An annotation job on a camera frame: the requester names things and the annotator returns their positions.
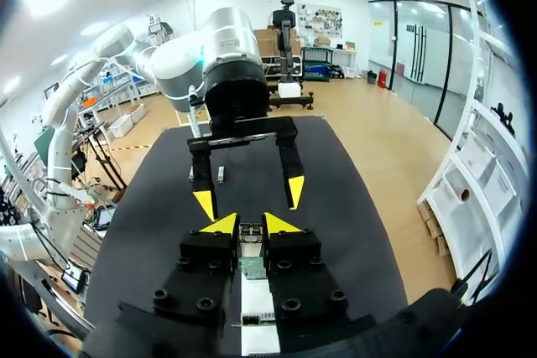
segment trash bin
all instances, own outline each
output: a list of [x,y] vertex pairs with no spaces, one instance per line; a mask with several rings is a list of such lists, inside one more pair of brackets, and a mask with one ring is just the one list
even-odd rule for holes
[[373,73],[372,70],[370,70],[368,72],[368,84],[373,84],[375,85],[375,83],[377,82],[377,74],[376,73]]

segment red fire extinguisher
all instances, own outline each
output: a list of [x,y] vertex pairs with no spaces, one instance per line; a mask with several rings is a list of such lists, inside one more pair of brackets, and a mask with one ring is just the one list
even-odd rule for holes
[[379,72],[378,72],[378,82],[377,82],[377,86],[379,86],[380,88],[386,88],[386,70],[384,69],[381,69]]

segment glass wall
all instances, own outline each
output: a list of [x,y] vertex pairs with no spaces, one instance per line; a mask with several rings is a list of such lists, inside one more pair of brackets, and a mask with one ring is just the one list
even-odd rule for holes
[[369,11],[372,20],[369,69],[377,75],[381,69],[386,70],[386,85],[388,86],[394,61],[394,2],[369,3]]
[[[386,0],[370,3],[370,11],[370,69],[385,69],[388,88],[453,137],[472,77],[469,9],[426,0]],[[483,88],[487,79],[489,59],[490,52],[483,50],[477,98],[482,96],[479,86]]]
[[392,91],[433,122],[446,82],[450,49],[448,9],[443,4],[397,1],[397,14]]

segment yellow triangle marker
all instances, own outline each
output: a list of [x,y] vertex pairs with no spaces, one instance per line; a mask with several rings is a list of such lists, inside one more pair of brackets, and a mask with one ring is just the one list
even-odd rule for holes
[[291,189],[291,197],[293,198],[293,207],[291,207],[291,210],[296,210],[299,206],[304,179],[304,175],[289,179],[289,188]]
[[268,234],[276,234],[280,231],[286,232],[300,232],[302,230],[298,229],[296,226],[281,220],[276,215],[270,213],[265,213],[265,220],[267,221],[267,231]]
[[212,210],[212,195],[210,190],[201,190],[194,192],[194,196],[198,199],[201,208],[206,212],[211,221],[215,220],[215,214]]
[[206,226],[200,232],[216,232],[220,231],[223,234],[233,235],[235,229],[235,220],[237,219],[237,213],[231,213],[230,215],[218,220],[214,224]]

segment black mat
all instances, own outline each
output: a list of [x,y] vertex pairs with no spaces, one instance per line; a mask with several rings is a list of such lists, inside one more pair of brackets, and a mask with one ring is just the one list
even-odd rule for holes
[[[349,298],[352,319],[372,314],[383,321],[407,305],[394,253],[368,190],[328,123],[320,117],[295,119],[305,187],[296,211],[287,208],[278,149],[273,138],[213,152],[213,176],[226,167],[216,194],[220,217],[238,212],[259,222],[269,211],[322,241],[322,256]],[[162,133],[119,204],[91,276],[86,318],[112,320],[117,304],[152,310],[152,294],[174,268],[179,242],[190,228],[210,222],[187,180],[190,129]],[[240,314],[235,281],[228,322]],[[223,352],[240,354],[240,330],[227,331]]]

